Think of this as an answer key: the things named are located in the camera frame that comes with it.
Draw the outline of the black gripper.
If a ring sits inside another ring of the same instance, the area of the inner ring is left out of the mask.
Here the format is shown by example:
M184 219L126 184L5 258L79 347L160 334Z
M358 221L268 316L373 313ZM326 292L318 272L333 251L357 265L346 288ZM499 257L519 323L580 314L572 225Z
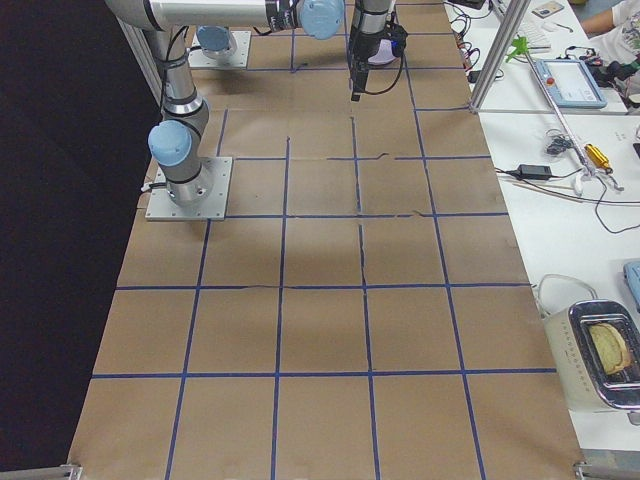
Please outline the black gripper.
M352 82L353 102L359 102L360 93L366 90L369 75L369 58L374 55L374 37L368 34L352 34L349 39L348 63Z

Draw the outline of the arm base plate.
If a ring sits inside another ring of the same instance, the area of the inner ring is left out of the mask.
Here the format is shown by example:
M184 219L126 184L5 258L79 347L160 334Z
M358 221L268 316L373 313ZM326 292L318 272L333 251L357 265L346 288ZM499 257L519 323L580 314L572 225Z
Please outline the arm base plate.
M169 182L161 168L154 181L145 217L150 221L223 221L226 217L233 158L200 158L199 176L189 183Z
M194 70L244 69L250 42L250 31L200 27L188 51L189 65Z

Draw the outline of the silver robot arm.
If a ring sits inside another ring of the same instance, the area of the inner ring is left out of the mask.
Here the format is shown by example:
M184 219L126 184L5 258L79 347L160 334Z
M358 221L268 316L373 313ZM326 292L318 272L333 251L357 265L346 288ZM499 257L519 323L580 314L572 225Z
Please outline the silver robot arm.
M318 40L337 33L343 1L108 1L111 12L143 31L161 80L162 121L148 145L165 176L169 200L180 206L204 200L213 175L198 157L209 107L193 82L184 29L190 26L301 28Z
M230 56L237 49L233 34L227 27L199 26L196 37L201 49L208 56Z

